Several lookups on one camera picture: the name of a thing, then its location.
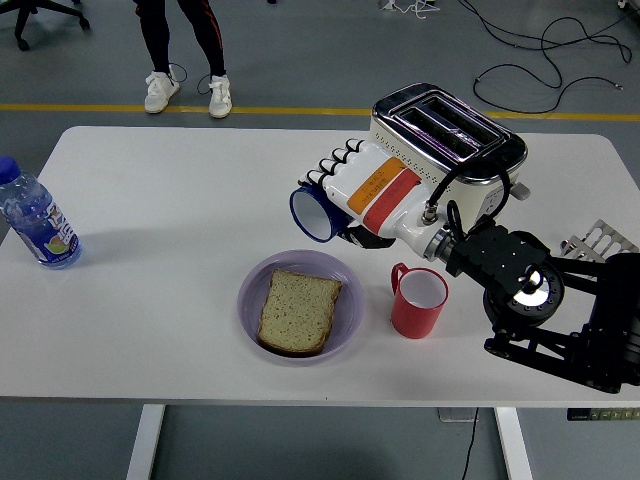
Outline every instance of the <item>gray floor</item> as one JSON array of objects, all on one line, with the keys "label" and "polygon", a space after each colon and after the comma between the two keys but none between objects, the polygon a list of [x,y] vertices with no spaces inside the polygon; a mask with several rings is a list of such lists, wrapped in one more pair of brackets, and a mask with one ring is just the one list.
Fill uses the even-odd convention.
[{"label": "gray floor", "polygon": [[[89,31],[82,31],[74,18],[40,11],[24,32],[29,52],[15,44],[15,12],[2,15],[0,154],[16,157],[37,174],[60,135],[76,125],[366,130],[366,115],[284,115],[275,109],[368,109],[381,96],[423,81],[491,114],[498,109],[472,90],[474,78],[487,68],[518,63],[549,82],[556,80],[540,52],[498,43],[457,1],[438,0],[442,10],[426,20],[379,11],[377,3],[212,1],[224,36],[234,105],[272,109],[234,113],[222,121],[205,113],[150,116],[126,110],[142,104],[144,78],[151,70],[130,0],[84,0]],[[397,3],[405,7],[410,2]],[[564,16],[578,17],[595,33],[624,15],[614,0],[472,3],[493,23],[532,36]],[[172,104],[206,106],[207,96],[197,93],[198,80],[207,73],[204,56],[176,2],[169,0],[167,11],[172,61],[189,74]],[[637,15],[606,33],[637,54]],[[579,26],[566,21],[550,29],[547,38],[561,42],[580,35]],[[571,119],[514,116],[501,122],[519,132],[603,135],[640,185],[635,143],[639,59],[626,64],[615,47],[593,42],[556,49],[549,56],[558,62],[565,84],[601,76],[624,89],[584,82],[568,90],[555,110],[576,114]],[[533,85],[515,71],[493,72],[479,87],[515,110],[545,109],[557,98],[557,91]],[[113,108],[78,111],[78,105]],[[605,116],[594,119],[592,114]],[[576,196],[588,203],[588,187]],[[5,232],[0,227],[0,238]],[[128,404],[0,403],[0,479],[124,478],[140,410]],[[638,477],[640,424],[570,423],[560,410],[520,413],[536,480]],[[467,478],[506,478],[492,413],[482,410],[480,419]],[[435,410],[175,406],[166,414],[153,477],[460,478],[469,440],[469,424],[442,424]],[[311,468],[304,470],[305,465]]]}]

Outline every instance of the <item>purple bowl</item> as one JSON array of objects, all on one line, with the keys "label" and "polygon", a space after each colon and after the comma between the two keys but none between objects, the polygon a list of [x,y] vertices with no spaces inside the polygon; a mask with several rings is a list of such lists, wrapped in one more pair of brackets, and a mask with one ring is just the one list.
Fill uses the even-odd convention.
[{"label": "purple bowl", "polygon": [[[256,337],[260,313],[269,292],[271,272],[276,268],[342,282],[331,333],[318,355],[305,358],[285,357],[264,350],[258,344]],[[364,315],[364,292],[356,275],[337,258],[314,250],[290,250],[267,258],[249,272],[240,287],[237,308],[242,328],[261,350],[296,363],[309,363],[335,354],[351,340]]]}]

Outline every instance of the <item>white sneaker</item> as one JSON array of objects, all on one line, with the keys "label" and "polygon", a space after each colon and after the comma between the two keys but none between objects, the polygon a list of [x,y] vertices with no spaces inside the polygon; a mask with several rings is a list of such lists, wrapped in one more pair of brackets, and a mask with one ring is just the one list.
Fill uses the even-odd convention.
[{"label": "white sneaker", "polygon": [[211,103],[209,103],[209,114],[213,118],[224,118],[231,111],[231,91],[229,79],[224,77],[211,76]]},{"label": "white sneaker", "polygon": [[164,72],[151,72],[146,79],[149,89],[144,99],[147,113],[160,113],[169,105],[169,99],[180,90],[180,84],[174,80],[173,68],[169,66],[170,75]]}]

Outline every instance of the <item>red mug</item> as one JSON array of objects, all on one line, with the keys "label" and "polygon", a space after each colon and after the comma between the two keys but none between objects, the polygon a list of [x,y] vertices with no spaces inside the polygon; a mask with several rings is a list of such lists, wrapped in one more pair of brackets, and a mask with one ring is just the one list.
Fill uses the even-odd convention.
[{"label": "red mug", "polygon": [[395,295],[391,324],[407,338],[426,337],[440,315],[449,287],[444,278],[428,268],[409,268],[398,263],[391,270]]}]

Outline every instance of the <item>toaster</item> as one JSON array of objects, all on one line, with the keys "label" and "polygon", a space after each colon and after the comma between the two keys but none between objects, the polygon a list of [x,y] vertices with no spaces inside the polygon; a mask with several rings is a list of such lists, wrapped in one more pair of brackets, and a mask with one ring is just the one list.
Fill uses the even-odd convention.
[{"label": "toaster", "polygon": [[504,195],[496,170],[474,168],[474,160],[493,161],[515,185],[527,157],[527,146],[516,134],[428,83],[409,85],[377,101],[369,139],[399,158],[433,189],[454,167],[463,164],[461,174],[440,201],[455,200],[463,225],[469,228],[482,215],[494,211]]}]

